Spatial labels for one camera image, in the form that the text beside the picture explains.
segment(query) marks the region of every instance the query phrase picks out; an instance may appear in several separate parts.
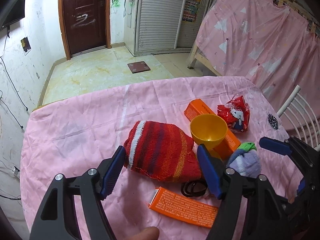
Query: green cloth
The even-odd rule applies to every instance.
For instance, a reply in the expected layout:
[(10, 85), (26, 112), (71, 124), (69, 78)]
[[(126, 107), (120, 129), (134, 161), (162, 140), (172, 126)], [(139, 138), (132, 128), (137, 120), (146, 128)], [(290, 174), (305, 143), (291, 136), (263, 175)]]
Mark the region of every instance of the green cloth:
[(240, 144), (238, 149), (243, 149), (245, 152), (248, 152), (250, 150), (257, 150), (254, 143), (242, 143)]

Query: red candy wrapper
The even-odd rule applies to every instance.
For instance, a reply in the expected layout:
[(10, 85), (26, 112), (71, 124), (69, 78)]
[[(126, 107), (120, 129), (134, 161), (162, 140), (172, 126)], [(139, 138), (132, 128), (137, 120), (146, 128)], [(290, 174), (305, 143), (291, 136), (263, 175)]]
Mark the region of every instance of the red candy wrapper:
[(218, 105), (218, 116), (226, 121), (233, 132), (245, 132), (248, 129), (250, 110), (244, 97), (232, 99), (225, 105)]

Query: tiled floor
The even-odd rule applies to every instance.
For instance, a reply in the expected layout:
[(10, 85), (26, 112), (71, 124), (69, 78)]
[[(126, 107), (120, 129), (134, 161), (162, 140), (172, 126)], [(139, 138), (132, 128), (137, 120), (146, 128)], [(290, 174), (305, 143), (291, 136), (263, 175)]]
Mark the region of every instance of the tiled floor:
[[(156, 79), (214, 75), (196, 64), (188, 69), (188, 53), (133, 57), (126, 47), (102, 49), (74, 57), (55, 67), (43, 105), (106, 88)], [(127, 64), (145, 61), (151, 71), (132, 74)]]

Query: white stripe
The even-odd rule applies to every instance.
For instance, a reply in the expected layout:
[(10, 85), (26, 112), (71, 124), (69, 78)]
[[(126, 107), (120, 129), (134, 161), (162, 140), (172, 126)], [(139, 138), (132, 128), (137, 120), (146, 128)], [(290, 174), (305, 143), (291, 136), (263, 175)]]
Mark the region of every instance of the white stripe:
[(127, 113), (127, 105), (128, 105), (128, 89), (129, 89), (129, 86), (130, 85), (126, 85), (125, 86), (125, 90), (124, 90), (124, 104), (123, 104), (123, 111), (122, 111), (122, 116), (121, 116), (121, 121), (120, 121), (120, 125), (119, 125), (119, 129), (118, 129), (118, 133), (117, 133), (117, 136), (116, 136), (116, 145), (115, 145), (115, 151), (118, 149), (119, 145), (120, 145), (120, 133), (122, 132), (122, 127), (123, 127), (123, 124), (124, 124), (124, 118), (125, 118), (125, 115)]
[(131, 142), (131, 147), (130, 147), (130, 154), (129, 154), (129, 165), (128, 168), (131, 169), (132, 165), (133, 165), (133, 159), (134, 159), (134, 155), (136, 153), (136, 147), (138, 144), (138, 141), (142, 135), (142, 130), (144, 125), (146, 124), (147, 121), (140, 121), (140, 123), (137, 126), (136, 132), (133, 136), (132, 142)]
[(238, 165), (238, 173), (241, 175), (241, 176), (246, 176), (246, 173), (245, 173), (245, 169), (244, 169), (244, 167), (243, 167), (243, 162), (242, 162), (242, 156), (240, 155), (240, 156), (238, 156), (236, 159), (235, 159), (235, 161), (236, 161), (236, 163), (237, 163), (237, 165)]

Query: doorframe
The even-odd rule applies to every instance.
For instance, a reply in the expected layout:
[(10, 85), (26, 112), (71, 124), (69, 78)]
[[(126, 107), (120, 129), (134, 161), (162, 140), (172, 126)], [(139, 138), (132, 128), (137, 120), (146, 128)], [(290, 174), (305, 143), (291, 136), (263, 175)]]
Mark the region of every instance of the doorframe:
[[(108, 49), (111, 49), (111, 33), (110, 33), (110, 0), (106, 0), (105, 2), (105, 16), (106, 16), (106, 24), (105, 24), (105, 32), (106, 32), (106, 45)], [(67, 60), (71, 59), (71, 52), (67, 37), (66, 25), (64, 20), (64, 8), (63, 8), (63, 0), (58, 0), (58, 14), (59, 14), (59, 23), (61, 30), (62, 43), (64, 47), (64, 51), (66, 53)]]

